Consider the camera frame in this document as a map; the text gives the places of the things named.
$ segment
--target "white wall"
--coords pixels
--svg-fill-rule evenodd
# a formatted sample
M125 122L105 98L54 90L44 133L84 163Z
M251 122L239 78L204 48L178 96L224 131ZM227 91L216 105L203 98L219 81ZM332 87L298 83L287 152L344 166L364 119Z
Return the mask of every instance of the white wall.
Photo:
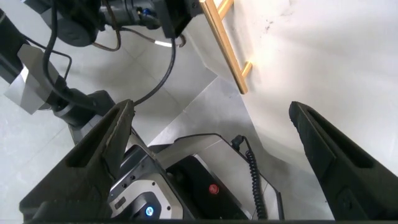
M288 116L300 101L398 175L398 1L235 0L224 24L239 62L254 62L243 99L265 150L311 170ZM188 30L232 80L205 18Z

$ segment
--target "black coiled cable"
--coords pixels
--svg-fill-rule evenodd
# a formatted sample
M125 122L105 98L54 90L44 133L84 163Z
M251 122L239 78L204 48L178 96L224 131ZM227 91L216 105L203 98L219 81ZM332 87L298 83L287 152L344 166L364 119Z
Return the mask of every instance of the black coiled cable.
M262 196L262 189L261 189L261 179L260 179L260 172L257 167L256 157L250 147L249 141L245 136L242 138L246 141L248 145L248 151L246 152L246 157L249 161L250 167L250 174L252 178L252 191L254 197L254 204L256 205L257 210L257 217L258 219L268 219L266 204L264 203L264 197Z

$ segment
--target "black panel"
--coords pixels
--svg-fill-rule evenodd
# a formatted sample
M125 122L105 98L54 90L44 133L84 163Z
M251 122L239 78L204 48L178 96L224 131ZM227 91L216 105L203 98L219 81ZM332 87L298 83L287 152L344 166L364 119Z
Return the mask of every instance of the black panel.
M11 84L23 68L18 51L28 43L1 9L0 18L0 76Z
M206 219L247 219L231 193L222 183L214 179L202 164L193 156L188 156L167 169L173 174L181 188L197 206ZM217 194L210 193L209 186L219 188Z

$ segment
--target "black device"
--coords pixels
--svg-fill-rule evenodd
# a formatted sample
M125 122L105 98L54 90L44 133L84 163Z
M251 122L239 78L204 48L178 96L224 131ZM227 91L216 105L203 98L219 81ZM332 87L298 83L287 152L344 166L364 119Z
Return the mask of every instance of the black device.
M51 26L49 2L25 1ZM103 1L104 4L100 0L57 2L60 27L57 35L74 46L92 44L105 24L113 24L112 15L104 8L107 4L114 9L114 16L117 18L118 23L113 26L114 29L126 25L146 26L148 29L161 26L165 36L170 38L178 36L190 19L200 13L198 3L191 0L114 0ZM0 75L12 83L23 70L24 65L16 55L27 41L1 10L0 30L2 34L7 34L0 36ZM90 110L71 104L50 93L46 103L56 116L69 124L73 133L78 133L73 138L76 146L21 201L20 210L24 214L24 220L32 222L109 221L111 214L124 206L123 197L119 200L113 198L115 190L127 189L127 180L129 184L136 184L133 178L135 176L127 174L137 172L143 165L140 160L127 166L126 158L132 154L124 153L130 134L137 136L131 128L134 103L126 100L115 105L105 91L84 95L78 90L69 89L60 76L55 79L55 86L79 102L95 102L96 109ZM47 83L43 88L51 89L51 86ZM336 220L398 219L398 178L394 174L309 106L293 102L289 115ZM192 185L197 181L192 179L193 174L187 172L187 169L196 169L203 178L213 181L202 169L205 166L199 165L196 158L188 157L168 170L160 166L156 159L146 158L149 158L148 166L162 180L153 181L151 186L157 187L159 183L168 186L166 189L169 195L177 204L181 204L183 214L187 217L200 217L200 214L214 217L215 213L223 212L226 217L242 217L234 206L230 211L221 209L218 212L209 212L203 210L203 205L199 205L203 203L202 198L193 197L189 200L184 197L189 192L196 191L195 187L185 193L178 189L179 186ZM145 175L142 178L143 183L150 179ZM220 191L226 192L222 203L227 202L228 189L220 188ZM159 206L150 195L143 194L139 197L144 205L152 208ZM111 207L109 200L117 204ZM122 217L134 218L136 214L139 217L143 211L142 207L129 208L134 213L123 213ZM168 207L165 210L175 211Z

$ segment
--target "coiled cable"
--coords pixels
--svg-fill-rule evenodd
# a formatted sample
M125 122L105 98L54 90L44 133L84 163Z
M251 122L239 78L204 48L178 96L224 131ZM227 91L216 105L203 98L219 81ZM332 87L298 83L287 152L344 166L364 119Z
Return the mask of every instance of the coiled cable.
M246 157L248 159L250 175L252 178L252 192L254 197L254 204L257 210L257 217L259 220L268 219L266 204L264 202L264 197L262 196L260 171L258 169L256 157L254 156L249 141L245 136L238 135L232 140L232 147L235 150L239 151L239 146L242 144L243 141L246 141L246 145L249 149L246 152Z

